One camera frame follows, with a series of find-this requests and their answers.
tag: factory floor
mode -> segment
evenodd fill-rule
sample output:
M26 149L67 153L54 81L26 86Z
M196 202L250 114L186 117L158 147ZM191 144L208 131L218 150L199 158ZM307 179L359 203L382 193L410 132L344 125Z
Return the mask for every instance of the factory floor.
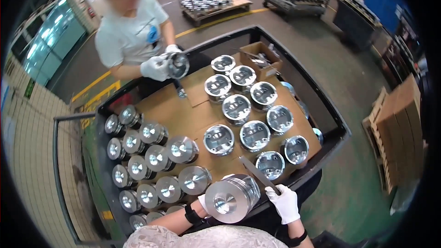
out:
M346 242L355 243L383 231L399 219L396 215L389 216L393 196L381 191L374 155L361 126L380 87L387 86L376 65L377 51L381 52L385 39L375 44L376 49L361 53L354 53L342 44L339 30L332 24L335 0L331 0L330 8L321 19L297 17L289 22L263 8L262 0L251 0L254 4L245 15L232 11L213 17L208 20L208 26L200 28L193 28L184 19L177 0L158 1L173 22L178 35L176 42L184 48L242 27L261 25L295 55L342 114L352 137L325 165L320 185L300 213L311 237L327 230ZM123 84L106 74L93 37L76 53L64 78L53 90L78 111L94 110ZM93 158L93 120L83 121L82 125Z

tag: black wrist strap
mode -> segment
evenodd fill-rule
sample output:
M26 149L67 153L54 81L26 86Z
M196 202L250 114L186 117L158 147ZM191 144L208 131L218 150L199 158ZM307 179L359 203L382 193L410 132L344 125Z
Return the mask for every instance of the black wrist strap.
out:
M295 237L295 238L289 238L287 237L284 243L288 245L288 247L297 247L301 244L302 241L305 240L305 238L308 236L308 232L305 229L305 232L302 234L301 237Z
M193 226L199 226L205 222L205 220L200 218L196 211L191 208L190 204L185 206L185 218L188 220L188 222L193 224Z

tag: cardboard box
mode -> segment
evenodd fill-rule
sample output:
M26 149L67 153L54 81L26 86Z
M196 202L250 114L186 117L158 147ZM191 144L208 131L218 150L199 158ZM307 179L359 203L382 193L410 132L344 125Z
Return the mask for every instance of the cardboard box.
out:
M385 99L376 120L393 185L420 178L422 174L419 102L420 92L410 75Z
M240 47L245 52L249 52L252 54L264 53L267 59L270 61L271 66L260 68L255 64L250 58L250 55L247 55L243 52L240 52L240 62L243 65L249 66L256 72L257 81L263 81L267 78L275 75L277 71L280 71L282 68L282 61L275 56L275 54L261 41L255 42L244 47Z

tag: aluminum piston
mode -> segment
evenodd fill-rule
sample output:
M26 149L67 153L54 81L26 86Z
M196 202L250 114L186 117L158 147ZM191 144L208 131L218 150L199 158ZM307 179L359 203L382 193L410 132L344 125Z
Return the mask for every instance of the aluminum piston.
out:
M227 155L234 148L234 133L226 125L214 125L205 131L204 146L207 151L214 155Z
M230 80L235 91L248 94L256 81L256 72L248 66L240 65L230 71Z
M147 209L153 209L161 205L162 200L156 193L155 184L142 184L136 189L136 198L141 203L141 206Z
M256 181L234 174L210 185L205 193L207 213L223 223L241 221L256 205L260 191Z
M276 88L265 81L256 83L251 87L251 106L259 112L268 111L274 106L277 99Z
M129 188L134 185L132 176L123 165L116 165L113 168L112 179L119 188Z
M181 189L192 196L199 195L211 184L211 173L204 167L189 166L184 168L178 177Z
M144 121L139 129L139 137L146 144L164 146L168 140L168 130L157 121Z
M107 156L111 160L123 160L127 153L118 138L112 138L107 144Z
M300 105L300 107L303 109L303 112L305 112L305 117L308 120L309 119L309 111L308 111L308 107L306 106L306 104L302 101L297 101Z
M317 136L318 141L320 142L320 145L323 146L323 134L322 132L317 128L312 128L315 135Z
M165 212L165 214L171 214L171 213L174 213L174 212L176 212L176 211L179 211L179 210L181 210L181 209L184 209L185 206L187 206L187 204L181 204L181 203L178 204L178 205L175 205L175 206L171 206L170 208L167 209L167 211Z
M266 113L266 123L275 136L284 135L293 125L294 117L288 108L273 106Z
M300 135L287 138L280 145L280 154L294 165L302 164L308 157L308 152L308 141Z
M147 145L139 138L139 132L127 130L123 139L123 148L130 154L144 155L147 151Z
M174 163L193 163L199 156L199 147L188 137L174 136L167 142L166 152Z
M256 157L256 168L260 170L266 178L275 180L283 174L285 170L285 160L278 152L262 152Z
M171 53L167 57L168 75L172 79L182 79L187 75L190 69L190 61L187 56L182 53Z
M142 114L136 110L135 106L128 105L121 110L119 121L128 128L138 130L141 127Z
M141 209L141 204L136 199L136 192L134 190L124 190L119 193L119 202L124 210L134 213Z
M217 8L217 3L211 2L210 6ZM236 66L236 60L232 56L221 55L211 61L211 68L215 74L228 76L230 70Z
M249 152L258 152L269 143L271 132L261 121L249 121L240 129L240 142Z
M156 176L156 173L147 167L144 157L140 155L134 155L130 158L127 169L135 180L150 180Z
M130 226L134 231L147 225L147 216L145 214L134 214L129 218Z
M146 152L146 165L154 172L170 171L175 164L168 158L168 152L165 147L152 145Z
M126 134L126 130L123 128L123 124L121 124L116 114L112 114L107 118L104 131L118 138L122 138Z
M176 176L164 176L156 182L158 197L166 203L178 202L184 197Z
M230 124L243 125L250 118L250 100L243 95L231 95L223 101L222 113Z
M213 103L221 104L225 98L231 95L231 81L225 75L211 76L205 81L204 88Z
M150 222L152 222L152 221L154 221L154 220L157 220L158 218L160 218L160 217L163 217L163 216L165 216L165 212L163 211L163 210L157 210L157 211L154 211L154 212L149 212L148 214L147 214L147 224L149 224Z

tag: white tiled wall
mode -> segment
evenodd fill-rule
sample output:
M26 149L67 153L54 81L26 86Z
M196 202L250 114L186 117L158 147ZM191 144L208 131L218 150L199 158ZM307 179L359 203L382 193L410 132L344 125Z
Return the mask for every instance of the white tiled wall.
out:
M46 88L35 84L28 100L23 95L30 77L17 64L6 76L10 90L1 112L9 127L6 151L16 189L37 228L55 248L77 247L61 212L52 162L53 117L71 113L68 105ZM74 180L74 166L81 164L81 147L76 122L61 122L58 156L61 185L69 214L81 240L97 240L89 209L83 208Z

